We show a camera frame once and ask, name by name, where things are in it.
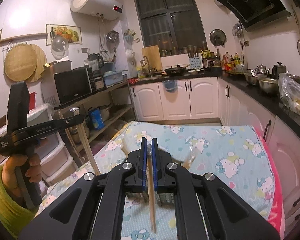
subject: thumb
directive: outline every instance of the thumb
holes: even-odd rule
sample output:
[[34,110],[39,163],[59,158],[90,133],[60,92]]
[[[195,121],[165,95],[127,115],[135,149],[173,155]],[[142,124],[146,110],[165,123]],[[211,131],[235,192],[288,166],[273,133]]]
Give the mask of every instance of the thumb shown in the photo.
[[5,163],[5,170],[9,174],[13,174],[17,166],[22,166],[26,163],[28,157],[22,154],[13,154],[11,155]]

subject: hand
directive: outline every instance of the hand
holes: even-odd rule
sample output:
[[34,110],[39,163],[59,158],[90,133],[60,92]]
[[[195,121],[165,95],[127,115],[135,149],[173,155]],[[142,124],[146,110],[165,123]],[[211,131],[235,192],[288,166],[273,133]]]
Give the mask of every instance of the hand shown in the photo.
[[[28,157],[26,155],[14,154],[11,155],[5,162],[2,170],[2,182],[9,196],[19,205],[22,204],[23,198],[21,189],[17,183],[15,168],[26,163]],[[40,157],[35,154],[29,159],[30,168],[26,172],[26,177],[30,177],[30,182],[41,181],[41,165]]]

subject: black countertop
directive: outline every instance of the black countertop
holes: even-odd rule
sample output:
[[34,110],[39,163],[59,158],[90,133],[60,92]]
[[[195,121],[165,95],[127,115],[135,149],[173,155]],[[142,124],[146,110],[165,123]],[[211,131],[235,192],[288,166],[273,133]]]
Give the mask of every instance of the black countertop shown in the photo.
[[248,85],[243,75],[232,76],[222,71],[221,68],[213,68],[213,72],[211,72],[210,70],[205,70],[196,74],[191,74],[188,72],[185,73],[183,76],[176,77],[160,76],[157,79],[141,80],[135,85],[156,83],[165,80],[182,80],[202,77],[218,77],[230,83],[231,85],[234,85],[235,87],[239,88],[247,95],[255,99],[273,115],[279,117],[300,138],[300,115],[294,113],[293,111],[285,107],[281,102],[279,96],[269,96],[263,93],[258,87]]

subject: green sleeve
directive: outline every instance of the green sleeve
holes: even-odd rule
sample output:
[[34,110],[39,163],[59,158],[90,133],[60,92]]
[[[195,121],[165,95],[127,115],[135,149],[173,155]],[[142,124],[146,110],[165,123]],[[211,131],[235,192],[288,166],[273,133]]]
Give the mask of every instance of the green sleeve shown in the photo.
[[2,183],[2,168],[3,166],[0,166],[0,221],[17,239],[19,232],[34,218],[38,209],[25,209],[12,200]]

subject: window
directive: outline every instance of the window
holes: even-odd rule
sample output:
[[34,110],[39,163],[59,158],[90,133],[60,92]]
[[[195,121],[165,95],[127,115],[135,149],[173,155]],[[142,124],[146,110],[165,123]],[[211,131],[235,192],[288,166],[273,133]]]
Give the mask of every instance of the window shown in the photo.
[[146,47],[158,45],[161,51],[207,44],[194,0],[136,0],[136,4]]

